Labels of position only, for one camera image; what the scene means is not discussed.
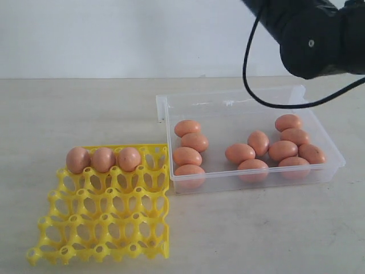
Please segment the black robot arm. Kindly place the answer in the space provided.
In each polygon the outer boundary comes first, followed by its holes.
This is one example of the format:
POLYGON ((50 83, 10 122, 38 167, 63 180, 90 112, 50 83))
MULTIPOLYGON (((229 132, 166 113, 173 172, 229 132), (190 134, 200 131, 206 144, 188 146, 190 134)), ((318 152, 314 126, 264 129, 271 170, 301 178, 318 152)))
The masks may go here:
POLYGON ((285 69, 303 79, 364 74, 364 1, 244 1, 279 44, 285 69))

